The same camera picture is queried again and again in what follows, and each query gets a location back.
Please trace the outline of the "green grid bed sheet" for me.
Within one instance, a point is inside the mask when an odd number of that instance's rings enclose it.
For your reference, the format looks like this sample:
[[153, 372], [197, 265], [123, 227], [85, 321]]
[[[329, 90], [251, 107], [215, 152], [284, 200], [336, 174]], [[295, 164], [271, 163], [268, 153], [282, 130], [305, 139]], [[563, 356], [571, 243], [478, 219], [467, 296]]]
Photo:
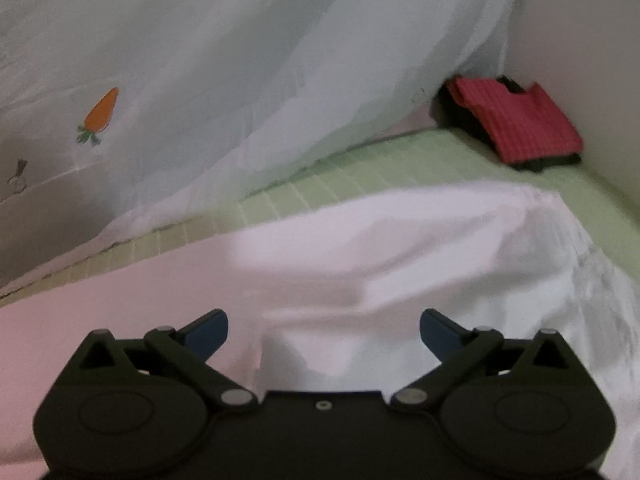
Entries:
[[479, 180], [530, 184], [557, 192], [594, 242], [632, 278], [639, 275], [639, 208], [583, 164], [518, 171], [498, 163], [460, 130], [426, 130], [333, 155], [294, 177], [221, 210], [210, 210], [115, 244], [35, 283], [5, 294], [4, 306], [73, 282], [130, 266], [211, 236], [291, 217], [361, 196]]

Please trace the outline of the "light blue carrot-print quilt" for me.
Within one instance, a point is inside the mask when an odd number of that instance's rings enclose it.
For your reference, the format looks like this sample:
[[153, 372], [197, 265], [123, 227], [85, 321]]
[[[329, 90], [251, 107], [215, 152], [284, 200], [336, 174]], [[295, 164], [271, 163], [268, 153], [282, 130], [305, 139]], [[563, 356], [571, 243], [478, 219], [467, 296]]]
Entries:
[[503, 68], [514, 0], [1, 0], [1, 289]]

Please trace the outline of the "red and black folded garment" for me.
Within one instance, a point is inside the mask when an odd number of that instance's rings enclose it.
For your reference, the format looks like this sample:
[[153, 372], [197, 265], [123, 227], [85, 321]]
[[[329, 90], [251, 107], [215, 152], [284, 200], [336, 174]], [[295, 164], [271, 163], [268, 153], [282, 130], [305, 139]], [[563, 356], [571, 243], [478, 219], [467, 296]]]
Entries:
[[440, 87], [437, 103], [444, 125], [490, 148], [503, 165], [541, 172], [582, 161], [584, 140], [536, 82], [523, 88], [506, 76], [454, 76]]

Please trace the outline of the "white garment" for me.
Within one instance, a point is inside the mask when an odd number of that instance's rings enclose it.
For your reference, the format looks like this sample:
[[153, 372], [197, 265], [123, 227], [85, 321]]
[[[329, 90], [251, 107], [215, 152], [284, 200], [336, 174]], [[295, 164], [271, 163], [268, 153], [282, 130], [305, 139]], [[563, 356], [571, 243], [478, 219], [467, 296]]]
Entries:
[[1, 311], [1, 474], [46, 471], [38, 405], [95, 328], [137, 338], [221, 309], [213, 367], [239, 384], [391, 393], [436, 364], [434, 308], [513, 338], [558, 330], [616, 416], [603, 465], [639, 474], [639, 285], [558, 194], [497, 182], [371, 195], [217, 235]]

